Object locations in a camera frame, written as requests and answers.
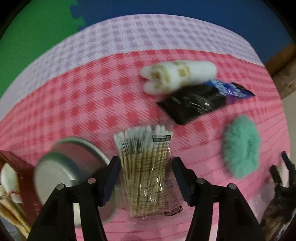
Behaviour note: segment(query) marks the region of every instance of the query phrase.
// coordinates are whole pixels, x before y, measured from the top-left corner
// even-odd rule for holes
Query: label
[[[181,212],[182,210],[183,210],[182,206],[176,207],[170,212],[165,212],[165,216],[169,216],[169,217],[174,216],[175,214]]]
[[[163,142],[163,141],[170,141],[170,135],[153,135],[152,139],[153,142]]]
[[[205,84],[215,87],[219,91],[219,93],[224,96],[234,96],[239,99],[246,99],[253,96],[253,93],[251,93],[244,87],[237,87],[237,84],[228,84],[217,79],[209,80]]]

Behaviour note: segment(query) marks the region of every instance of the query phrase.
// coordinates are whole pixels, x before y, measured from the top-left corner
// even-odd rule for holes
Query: black plastic package
[[[211,80],[202,85],[186,86],[157,104],[179,125],[254,94],[236,83]]]

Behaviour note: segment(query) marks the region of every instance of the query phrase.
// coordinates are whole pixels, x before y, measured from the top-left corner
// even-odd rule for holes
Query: blue package
[[[205,84],[217,88],[219,93],[226,97],[234,97],[235,99],[247,99],[254,96],[251,91],[247,90],[237,83],[228,84],[214,79],[207,81]]]

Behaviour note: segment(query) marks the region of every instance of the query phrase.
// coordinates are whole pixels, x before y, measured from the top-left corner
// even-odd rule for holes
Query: barcode
[[[126,139],[120,143],[123,155],[134,155],[143,153],[143,139]]]

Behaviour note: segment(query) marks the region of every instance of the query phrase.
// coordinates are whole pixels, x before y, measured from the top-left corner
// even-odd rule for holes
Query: bundle of cotton swabs
[[[131,216],[164,208],[163,184],[173,132],[165,126],[137,126],[114,135]]]

